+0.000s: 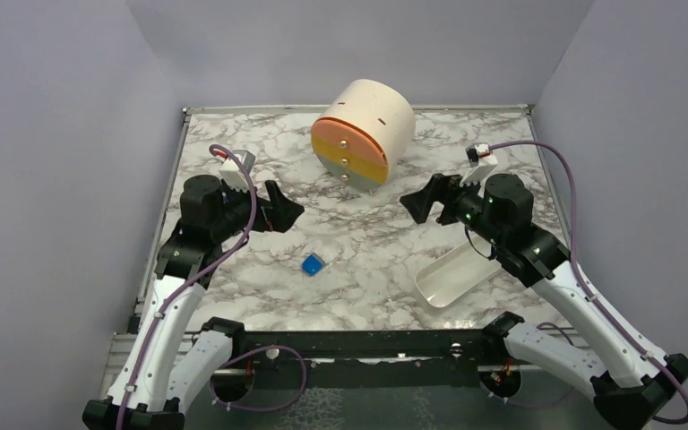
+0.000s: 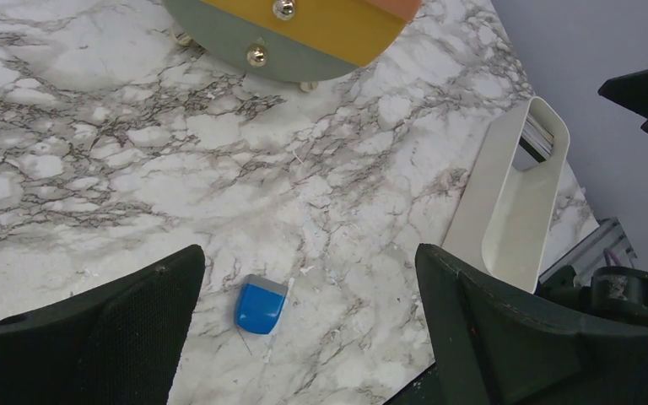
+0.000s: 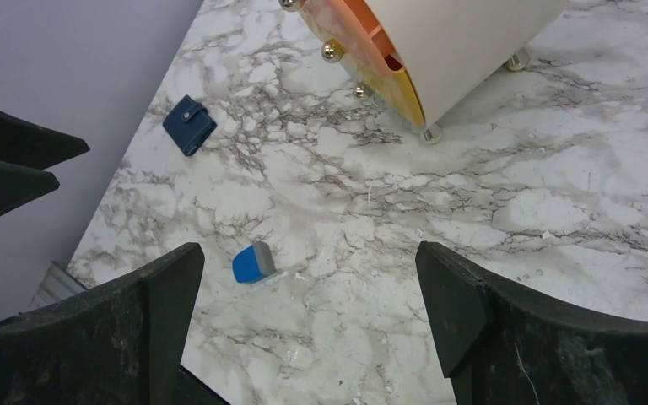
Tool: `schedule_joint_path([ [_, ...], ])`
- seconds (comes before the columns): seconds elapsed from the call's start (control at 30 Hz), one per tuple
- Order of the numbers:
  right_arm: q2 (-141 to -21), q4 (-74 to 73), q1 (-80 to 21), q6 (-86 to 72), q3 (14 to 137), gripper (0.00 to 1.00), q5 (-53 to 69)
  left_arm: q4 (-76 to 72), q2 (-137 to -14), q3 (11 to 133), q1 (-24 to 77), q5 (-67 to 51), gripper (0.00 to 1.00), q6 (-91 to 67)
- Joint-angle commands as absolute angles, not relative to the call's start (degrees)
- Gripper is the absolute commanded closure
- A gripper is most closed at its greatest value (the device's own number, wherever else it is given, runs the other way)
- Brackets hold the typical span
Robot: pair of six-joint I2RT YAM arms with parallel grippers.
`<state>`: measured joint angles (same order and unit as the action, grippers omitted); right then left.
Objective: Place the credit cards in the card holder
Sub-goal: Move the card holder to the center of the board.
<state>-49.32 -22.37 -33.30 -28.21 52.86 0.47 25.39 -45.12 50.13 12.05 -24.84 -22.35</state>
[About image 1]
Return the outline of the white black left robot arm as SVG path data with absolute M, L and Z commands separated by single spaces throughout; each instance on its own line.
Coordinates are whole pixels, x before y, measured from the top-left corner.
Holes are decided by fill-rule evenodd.
M 212 373 L 245 359 L 245 326 L 219 317 L 205 324 L 183 358 L 177 353 L 218 264 L 247 245 L 249 232 L 285 233 L 304 213 L 275 181 L 264 185 L 267 198 L 232 189 L 216 176 L 185 181 L 181 216 L 159 249 L 135 343 L 105 399 L 86 404 L 87 428 L 182 429 L 186 411 Z

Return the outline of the white rectangular plastic tray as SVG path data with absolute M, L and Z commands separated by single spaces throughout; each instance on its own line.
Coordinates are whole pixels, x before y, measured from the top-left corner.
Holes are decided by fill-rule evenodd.
M 491 246 L 481 239 L 474 238 L 452 249 L 424 268 L 415 278 L 417 291 L 434 308 L 445 308 L 471 289 L 489 280 L 501 270 L 495 260 L 488 260 L 479 251 L 491 250 Z

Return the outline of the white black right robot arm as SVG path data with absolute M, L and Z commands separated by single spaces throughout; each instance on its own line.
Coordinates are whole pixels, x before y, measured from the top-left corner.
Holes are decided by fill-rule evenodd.
M 417 224 L 437 202 L 439 224 L 460 222 L 486 240 L 502 268 L 552 305 L 591 348 L 575 348 L 506 312 L 484 328 L 480 344 L 488 362 L 515 358 L 542 368 L 590 399 L 615 429 L 642 429 L 675 395 L 688 403 L 688 358 L 654 345 L 599 295 L 573 253 L 533 222 L 534 196 L 517 176 L 463 185 L 458 175 L 434 174 L 400 197 Z

